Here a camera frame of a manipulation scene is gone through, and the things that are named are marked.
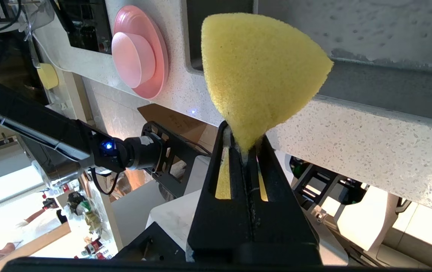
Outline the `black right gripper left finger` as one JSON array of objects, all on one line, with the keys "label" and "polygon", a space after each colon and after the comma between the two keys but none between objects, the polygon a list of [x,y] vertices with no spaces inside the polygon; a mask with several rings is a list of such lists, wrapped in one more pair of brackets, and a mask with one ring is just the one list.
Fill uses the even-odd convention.
[{"label": "black right gripper left finger", "polygon": [[[216,198],[221,162],[228,147],[230,199]],[[187,236],[187,262],[239,263],[240,247],[251,241],[245,171],[233,133],[222,122]]]}]

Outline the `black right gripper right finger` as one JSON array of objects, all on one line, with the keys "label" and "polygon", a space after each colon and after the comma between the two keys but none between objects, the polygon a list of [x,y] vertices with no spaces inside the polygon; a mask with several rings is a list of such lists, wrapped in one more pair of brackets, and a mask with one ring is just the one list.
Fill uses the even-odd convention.
[{"label": "black right gripper right finger", "polygon": [[321,265],[318,239],[266,136],[250,149],[247,159],[246,260],[262,265]]}]

